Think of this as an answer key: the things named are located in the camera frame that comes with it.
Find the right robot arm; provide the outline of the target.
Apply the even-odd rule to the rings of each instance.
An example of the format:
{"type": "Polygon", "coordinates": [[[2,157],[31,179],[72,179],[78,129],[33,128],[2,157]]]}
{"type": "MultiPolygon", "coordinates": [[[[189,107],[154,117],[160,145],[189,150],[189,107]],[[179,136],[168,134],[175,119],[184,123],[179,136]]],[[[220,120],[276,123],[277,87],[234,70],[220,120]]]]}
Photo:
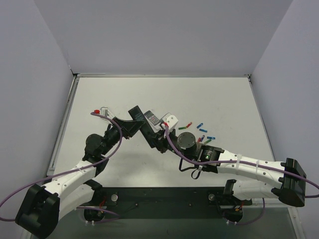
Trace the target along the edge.
{"type": "Polygon", "coordinates": [[[228,150],[196,141],[190,132],[176,136],[164,130],[148,132],[147,142],[152,148],[165,153],[171,151],[181,162],[191,164],[198,172],[232,174],[245,177],[244,181],[228,179],[224,195],[237,200],[275,198],[280,202],[303,207],[306,199],[306,174],[292,158],[282,161],[264,161],[231,153],[228,150]]]}

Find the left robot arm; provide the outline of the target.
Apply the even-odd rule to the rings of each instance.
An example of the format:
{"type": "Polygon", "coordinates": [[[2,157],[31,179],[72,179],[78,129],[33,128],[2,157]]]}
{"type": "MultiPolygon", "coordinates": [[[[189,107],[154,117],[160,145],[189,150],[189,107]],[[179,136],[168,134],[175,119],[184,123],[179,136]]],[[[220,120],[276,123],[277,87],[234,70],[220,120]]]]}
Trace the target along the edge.
{"type": "Polygon", "coordinates": [[[114,145],[133,137],[144,125],[143,120],[113,118],[104,135],[91,134],[85,141],[83,158],[69,171],[52,175],[42,186],[34,183],[27,191],[15,223],[39,239],[47,238],[58,222],[83,203],[96,205],[102,192],[86,182],[99,175],[108,164],[114,145]]]}

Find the black TV remote control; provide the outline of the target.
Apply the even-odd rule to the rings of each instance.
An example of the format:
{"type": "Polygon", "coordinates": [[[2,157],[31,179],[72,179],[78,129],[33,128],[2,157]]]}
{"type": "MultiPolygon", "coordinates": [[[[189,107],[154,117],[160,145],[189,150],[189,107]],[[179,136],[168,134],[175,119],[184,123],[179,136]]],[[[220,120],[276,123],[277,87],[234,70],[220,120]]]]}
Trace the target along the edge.
{"type": "Polygon", "coordinates": [[[142,123],[140,131],[147,141],[148,145],[151,148],[158,148],[156,143],[156,133],[152,129],[151,125],[148,123],[146,117],[144,116],[143,112],[141,111],[139,106],[135,106],[131,108],[128,113],[132,117],[133,120],[139,121],[142,123]]]}

